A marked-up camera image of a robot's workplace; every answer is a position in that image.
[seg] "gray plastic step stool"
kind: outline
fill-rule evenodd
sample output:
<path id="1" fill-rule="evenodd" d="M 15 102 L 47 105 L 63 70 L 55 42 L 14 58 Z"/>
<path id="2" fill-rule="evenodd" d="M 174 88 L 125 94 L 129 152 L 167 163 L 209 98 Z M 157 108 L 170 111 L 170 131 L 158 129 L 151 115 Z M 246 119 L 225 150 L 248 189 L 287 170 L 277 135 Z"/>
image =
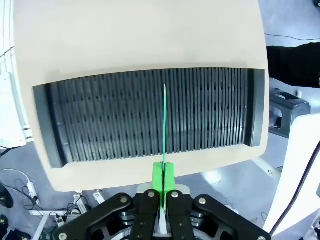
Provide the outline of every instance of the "gray plastic step stool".
<path id="1" fill-rule="evenodd" d="M 294 120 L 311 112 L 309 102 L 275 88 L 270 92 L 270 109 L 276 108 L 281 111 L 274 126 L 269 127 L 269 132 L 284 138 L 289 138 L 291 125 Z"/>

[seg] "thin green blade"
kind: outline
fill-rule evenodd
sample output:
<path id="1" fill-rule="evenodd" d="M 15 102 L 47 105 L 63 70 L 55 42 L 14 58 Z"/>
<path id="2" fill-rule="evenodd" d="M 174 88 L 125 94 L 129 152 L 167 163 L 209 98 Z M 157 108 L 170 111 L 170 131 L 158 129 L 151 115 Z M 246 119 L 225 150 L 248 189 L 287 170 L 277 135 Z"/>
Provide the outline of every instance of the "thin green blade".
<path id="1" fill-rule="evenodd" d="M 162 140 L 162 172 L 166 170 L 166 124 L 167 123 L 167 89 L 164 84 L 163 94 L 163 140 Z"/>

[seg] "power plug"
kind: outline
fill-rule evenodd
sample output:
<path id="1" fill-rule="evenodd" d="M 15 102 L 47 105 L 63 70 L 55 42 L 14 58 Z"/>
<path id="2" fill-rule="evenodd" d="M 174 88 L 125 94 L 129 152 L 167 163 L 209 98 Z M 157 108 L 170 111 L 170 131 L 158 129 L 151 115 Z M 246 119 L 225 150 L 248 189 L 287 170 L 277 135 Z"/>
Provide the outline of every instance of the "power plug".
<path id="1" fill-rule="evenodd" d="M 40 202 L 34 184 L 32 182 L 28 182 L 26 186 L 29 190 L 29 196 L 34 200 L 36 205 L 39 205 Z"/>

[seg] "floor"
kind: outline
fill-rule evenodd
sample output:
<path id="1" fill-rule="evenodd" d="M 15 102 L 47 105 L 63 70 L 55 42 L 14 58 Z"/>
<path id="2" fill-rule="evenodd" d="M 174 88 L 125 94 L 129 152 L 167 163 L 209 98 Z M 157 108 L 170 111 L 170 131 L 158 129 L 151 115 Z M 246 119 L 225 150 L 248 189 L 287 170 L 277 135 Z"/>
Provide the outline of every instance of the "floor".
<path id="1" fill-rule="evenodd" d="M 259 0 L 264 30 L 268 34 L 287 35 L 302 39 L 320 38 L 320 8 L 313 5 L 312 0 Z M 266 36 L 268 46 L 298 46 L 306 42 L 286 38 Z M 270 79 L 273 88 L 280 88 L 289 93 L 294 93 L 297 88 L 285 85 L 275 79 Z M 299 88 L 302 98 L 309 101 L 312 112 L 320 112 L 320 89 Z M 267 151 L 263 158 L 274 167 L 283 165 L 287 150 L 288 140 L 269 134 Z M 72 192 L 56 192 L 52 189 L 43 167 L 38 158 L 33 143 L 14 149 L 0 161 L 0 168 L 13 168 L 24 171 L 34 183 L 40 197 L 42 208 L 54 210 L 65 208 L 73 202 Z M 203 174 L 194 174 L 178 177 L 176 182 L 189 186 L 191 195 L 209 194 L 219 202 L 230 205 L 239 211 L 239 214 L 262 227 L 264 213 L 268 213 L 277 190 L 277 184 L 269 178 L 252 161 L 220 168 L 218 170 L 221 181 L 211 184 Z M 21 189 L 26 182 L 23 175 L 13 172 L 3 172 L 0 181 Z M 126 192 L 134 196 L 137 186 L 126 186 L 104 189 L 102 195 L 105 199 L 119 192 Z M 23 205 L 28 204 L 26 199 L 16 192 L 12 192 L 15 206 L 12 209 L 0 208 L 2 214 L 9 217 L 13 228 L 33 235 L 40 222 L 39 218 L 31 216 Z M 84 193 L 91 206 L 97 203 L 92 197 L 92 191 Z M 274 239 L 299 239 L 304 236 L 314 216 L 310 216 L 296 226 L 279 234 Z"/>

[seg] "bolt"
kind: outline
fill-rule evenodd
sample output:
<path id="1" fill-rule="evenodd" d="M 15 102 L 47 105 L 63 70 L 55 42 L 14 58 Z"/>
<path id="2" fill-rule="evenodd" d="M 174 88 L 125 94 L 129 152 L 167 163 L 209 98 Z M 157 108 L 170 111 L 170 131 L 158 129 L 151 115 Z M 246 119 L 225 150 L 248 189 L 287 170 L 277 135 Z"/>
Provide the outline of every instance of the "bolt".
<path id="1" fill-rule="evenodd" d="M 179 196 L 179 194 L 176 191 L 174 191 L 173 193 L 171 193 L 171 196 L 173 198 L 177 198 Z"/>
<path id="2" fill-rule="evenodd" d="M 206 200 L 203 197 L 200 197 L 199 203 L 200 204 L 206 204 Z"/>
<path id="3" fill-rule="evenodd" d="M 66 239 L 67 239 L 67 234 L 65 234 L 65 233 L 60 233 L 60 234 L 59 234 L 59 239 L 60 239 L 60 240 L 66 240 Z"/>
<path id="4" fill-rule="evenodd" d="M 148 196 L 149 196 L 150 198 L 153 198 L 153 197 L 155 196 L 155 193 L 154 193 L 153 191 L 150 191 L 150 192 L 148 193 Z"/>
<path id="5" fill-rule="evenodd" d="M 120 200 L 123 204 L 125 204 L 126 202 L 128 202 L 128 198 L 126 198 L 125 196 L 121 198 Z"/>

